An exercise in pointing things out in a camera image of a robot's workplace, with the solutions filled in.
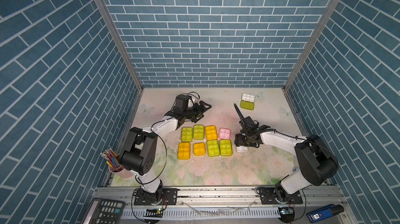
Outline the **clear pillbox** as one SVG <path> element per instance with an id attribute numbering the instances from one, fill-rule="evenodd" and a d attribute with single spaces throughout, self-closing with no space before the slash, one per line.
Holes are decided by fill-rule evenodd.
<path id="1" fill-rule="evenodd" d="M 245 146 L 236 146 L 235 148 L 236 151 L 241 154 L 247 153 L 249 151 L 249 148 Z"/>

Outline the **green pillbox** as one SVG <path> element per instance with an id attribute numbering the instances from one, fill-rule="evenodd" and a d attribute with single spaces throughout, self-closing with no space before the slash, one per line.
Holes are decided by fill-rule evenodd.
<path id="1" fill-rule="evenodd" d="M 254 110 L 255 95 L 243 93 L 241 96 L 240 107 L 247 110 Z"/>
<path id="2" fill-rule="evenodd" d="M 205 138 L 205 127 L 204 125 L 195 125 L 193 127 L 193 139 L 203 140 Z"/>
<path id="3" fill-rule="evenodd" d="M 216 157 L 220 155 L 220 148 L 217 140 L 207 141 L 206 144 L 209 157 Z"/>
<path id="4" fill-rule="evenodd" d="M 219 147 L 221 156 L 232 156 L 233 151 L 230 140 L 220 140 Z"/>

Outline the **green pillbox sideways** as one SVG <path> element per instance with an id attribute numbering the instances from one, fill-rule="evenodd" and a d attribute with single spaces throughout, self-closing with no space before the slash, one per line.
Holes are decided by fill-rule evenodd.
<path id="1" fill-rule="evenodd" d="M 181 129 L 181 141 L 182 142 L 191 142 L 193 140 L 193 128 L 192 127 L 183 127 Z"/>

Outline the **pink pillbox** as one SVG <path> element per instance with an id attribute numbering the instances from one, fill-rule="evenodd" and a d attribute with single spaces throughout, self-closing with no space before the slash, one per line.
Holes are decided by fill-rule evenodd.
<path id="1" fill-rule="evenodd" d="M 231 137 L 231 130 L 227 128 L 220 128 L 218 136 L 221 140 L 229 140 Z"/>

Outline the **small orange pillbox front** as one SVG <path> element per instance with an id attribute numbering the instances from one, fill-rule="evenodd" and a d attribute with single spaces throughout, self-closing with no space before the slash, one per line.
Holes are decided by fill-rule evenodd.
<path id="1" fill-rule="evenodd" d="M 193 144 L 193 153 L 195 156 L 203 156 L 206 154 L 205 143 L 194 143 Z"/>

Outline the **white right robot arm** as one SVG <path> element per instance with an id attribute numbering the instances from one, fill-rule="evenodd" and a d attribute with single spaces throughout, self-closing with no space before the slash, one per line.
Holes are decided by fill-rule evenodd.
<path id="1" fill-rule="evenodd" d="M 338 159 L 317 135 L 288 135 L 275 129 L 241 130 L 235 135 L 234 144 L 239 153 L 266 144 L 295 155 L 298 167 L 275 186 L 274 197 L 279 203 L 289 202 L 310 185 L 321 185 L 339 169 Z"/>

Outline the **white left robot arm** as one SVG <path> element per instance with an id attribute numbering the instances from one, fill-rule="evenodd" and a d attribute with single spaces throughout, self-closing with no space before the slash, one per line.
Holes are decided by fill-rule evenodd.
<path id="1" fill-rule="evenodd" d="M 140 185 L 138 196 L 147 204 L 155 205 L 163 199 L 163 184 L 152 168 L 155 161 L 157 141 L 179 129 L 186 121 L 197 123 L 211 105 L 196 103 L 189 95 L 178 95 L 175 103 L 161 120 L 146 128 L 133 127 L 119 154 L 119 163 L 133 175 Z"/>

